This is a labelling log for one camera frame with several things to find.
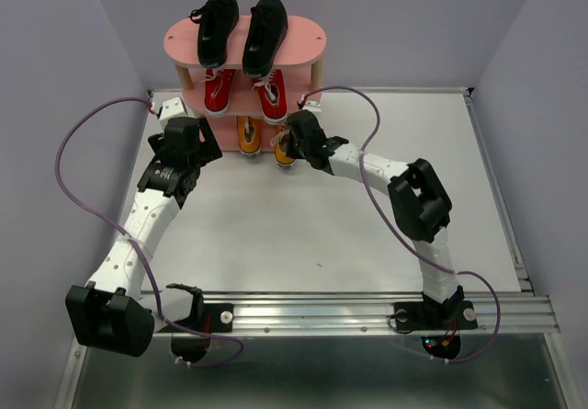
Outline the orange sneaker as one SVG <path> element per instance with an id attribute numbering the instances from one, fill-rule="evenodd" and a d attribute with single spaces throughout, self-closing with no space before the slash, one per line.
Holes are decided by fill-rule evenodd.
<path id="1" fill-rule="evenodd" d="M 286 122 L 277 126 L 275 136 L 270 140 L 270 145 L 274 147 L 274 156 L 277 164 L 282 168 L 290 168 L 295 164 L 295 159 L 287 154 L 289 140 L 289 127 Z"/>
<path id="2" fill-rule="evenodd" d="M 239 150 L 245 157 L 259 155 L 262 148 L 261 120 L 246 116 L 236 118 Z"/>

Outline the red sneaker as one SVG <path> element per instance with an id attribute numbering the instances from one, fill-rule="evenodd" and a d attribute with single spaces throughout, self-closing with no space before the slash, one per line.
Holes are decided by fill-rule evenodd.
<path id="1" fill-rule="evenodd" d="M 236 69 L 207 69 L 204 78 L 204 107 L 212 117 L 223 116 L 229 107 Z"/>
<path id="2" fill-rule="evenodd" d="M 264 120 L 271 125 L 283 122 L 288 115 L 288 103 L 282 72 L 274 70 L 263 78 L 255 78 L 253 83 L 261 103 Z"/>

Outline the black canvas shoe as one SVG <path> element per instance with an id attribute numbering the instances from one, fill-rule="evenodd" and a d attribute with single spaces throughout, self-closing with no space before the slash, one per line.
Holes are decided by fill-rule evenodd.
<path id="1" fill-rule="evenodd" d="M 267 76 L 288 31 L 288 14 L 281 0 L 259 0 L 243 49 L 243 72 L 254 79 Z"/>
<path id="2" fill-rule="evenodd" d="M 199 64 L 208 69 L 223 66 L 227 60 L 227 42 L 237 25 L 240 12 L 237 0 L 208 0 L 189 15 L 198 25 Z"/>

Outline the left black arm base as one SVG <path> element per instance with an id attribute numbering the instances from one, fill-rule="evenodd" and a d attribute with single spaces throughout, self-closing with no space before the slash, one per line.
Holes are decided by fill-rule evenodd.
<path id="1" fill-rule="evenodd" d="M 171 335 L 174 362 L 189 368 L 226 364 L 239 351 L 228 339 L 232 332 L 234 305 L 206 302 L 198 287 L 172 283 L 161 291 L 163 312 L 172 325 L 157 318 L 155 330 Z"/>

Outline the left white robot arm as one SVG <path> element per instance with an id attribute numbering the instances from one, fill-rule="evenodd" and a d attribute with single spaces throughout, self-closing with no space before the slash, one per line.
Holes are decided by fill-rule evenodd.
<path id="1" fill-rule="evenodd" d="M 141 285 L 154 279 L 151 259 L 195 189 L 202 167 L 222 152 L 205 118 L 172 118 L 148 143 L 153 158 L 122 231 L 86 284 L 72 286 L 65 298 L 81 345 L 131 357 L 141 356 L 153 335 L 167 326 L 209 328 L 201 289 L 172 283 L 143 298 Z"/>

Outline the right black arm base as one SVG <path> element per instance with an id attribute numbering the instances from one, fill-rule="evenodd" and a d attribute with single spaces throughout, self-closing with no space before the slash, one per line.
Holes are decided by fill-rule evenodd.
<path id="1" fill-rule="evenodd" d="M 394 303 L 388 325 L 401 335 L 425 331 L 426 335 L 421 337 L 425 352 L 443 360 L 457 358 L 461 349 L 459 331 L 479 327 L 473 303 L 465 300 L 461 286 L 442 303 L 425 295 L 421 301 Z"/>

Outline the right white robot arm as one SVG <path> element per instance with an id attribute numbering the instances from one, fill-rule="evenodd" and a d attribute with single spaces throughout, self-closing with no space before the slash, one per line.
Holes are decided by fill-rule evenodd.
<path id="1" fill-rule="evenodd" d="M 327 137 L 308 110 L 291 115 L 288 155 L 332 176 L 362 183 L 388 197 L 395 230 L 410 239 L 423 279 L 423 316 L 433 326 L 456 318 L 463 301 L 448 246 L 452 203 L 434 168 L 424 160 L 397 162 L 365 153 L 347 139 Z"/>

